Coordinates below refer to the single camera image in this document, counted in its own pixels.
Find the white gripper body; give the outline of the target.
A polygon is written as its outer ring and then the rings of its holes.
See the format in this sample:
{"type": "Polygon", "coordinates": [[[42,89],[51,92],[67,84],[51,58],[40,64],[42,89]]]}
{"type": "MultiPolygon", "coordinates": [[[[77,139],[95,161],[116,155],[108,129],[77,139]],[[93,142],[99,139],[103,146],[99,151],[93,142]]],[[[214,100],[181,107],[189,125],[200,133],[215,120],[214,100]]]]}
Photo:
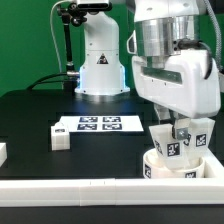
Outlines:
{"type": "Polygon", "coordinates": [[[146,100],[189,118],[212,117],[220,110],[218,70],[214,63],[205,78],[205,50],[182,50],[167,59],[165,69],[150,68],[146,58],[133,56],[132,70],[136,91],[146,100]]]}

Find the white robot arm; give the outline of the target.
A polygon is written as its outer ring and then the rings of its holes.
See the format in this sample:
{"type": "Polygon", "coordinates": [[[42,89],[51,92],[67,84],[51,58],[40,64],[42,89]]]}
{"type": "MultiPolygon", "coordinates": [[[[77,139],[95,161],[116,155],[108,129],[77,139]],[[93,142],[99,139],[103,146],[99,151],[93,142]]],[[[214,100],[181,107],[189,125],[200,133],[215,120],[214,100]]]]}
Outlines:
{"type": "MultiPolygon", "coordinates": [[[[118,76],[117,29],[105,12],[111,0],[76,0],[84,14],[86,58],[77,91],[113,95],[118,76]]],[[[134,31],[127,41],[138,95],[187,118],[220,109],[218,59],[197,38],[195,19],[215,14],[209,0],[133,0],[134,31]]]]}

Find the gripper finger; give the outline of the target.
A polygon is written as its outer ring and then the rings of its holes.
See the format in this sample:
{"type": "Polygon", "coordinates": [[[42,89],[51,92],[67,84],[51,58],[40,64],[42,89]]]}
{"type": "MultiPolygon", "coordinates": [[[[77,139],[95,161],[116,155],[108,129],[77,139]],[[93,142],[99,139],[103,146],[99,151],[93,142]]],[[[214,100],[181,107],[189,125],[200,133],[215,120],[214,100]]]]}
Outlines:
{"type": "Polygon", "coordinates": [[[172,136],[176,140],[184,140],[188,137],[188,127],[190,119],[182,114],[174,114],[174,123],[172,126],[172,136]]]}
{"type": "Polygon", "coordinates": [[[155,104],[154,110],[159,120],[168,120],[170,118],[169,109],[161,105],[155,104]]]}

